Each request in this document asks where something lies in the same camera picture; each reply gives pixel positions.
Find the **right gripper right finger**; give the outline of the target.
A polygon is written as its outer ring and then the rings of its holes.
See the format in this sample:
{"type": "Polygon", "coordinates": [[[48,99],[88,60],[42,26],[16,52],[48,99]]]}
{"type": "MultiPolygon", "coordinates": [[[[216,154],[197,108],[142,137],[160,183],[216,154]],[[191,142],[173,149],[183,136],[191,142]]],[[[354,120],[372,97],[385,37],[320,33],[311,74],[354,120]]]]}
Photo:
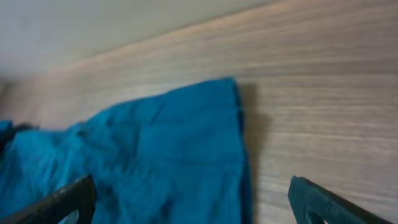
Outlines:
{"type": "Polygon", "coordinates": [[[288,199],[298,224],[392,224],[304,177],[291,178],[288,199]]]}

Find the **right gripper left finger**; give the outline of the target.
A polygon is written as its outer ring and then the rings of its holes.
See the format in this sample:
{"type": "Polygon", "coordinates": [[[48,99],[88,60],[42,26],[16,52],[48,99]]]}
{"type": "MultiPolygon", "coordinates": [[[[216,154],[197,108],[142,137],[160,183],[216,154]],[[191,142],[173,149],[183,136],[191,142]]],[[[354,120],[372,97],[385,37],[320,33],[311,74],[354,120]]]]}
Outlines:
{"type": "Polygon", "coordinates": [[[91,223],[95,204],[95,182],[88,175],[3,218],[1,223],[91,223]]]}

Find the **dark blue shorts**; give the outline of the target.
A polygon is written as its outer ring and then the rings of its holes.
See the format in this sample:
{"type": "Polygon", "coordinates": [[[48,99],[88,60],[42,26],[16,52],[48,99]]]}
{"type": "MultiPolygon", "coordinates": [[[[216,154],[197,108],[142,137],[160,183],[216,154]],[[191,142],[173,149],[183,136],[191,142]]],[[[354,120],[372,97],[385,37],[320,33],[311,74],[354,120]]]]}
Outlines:
{"type": "Polygon", "coordinates": [[[197,83],[64,130],[17,133],[1,160],[1,216],[86,175],[97,191],[94,223],[251,223],[236,82],[197,83]]]}

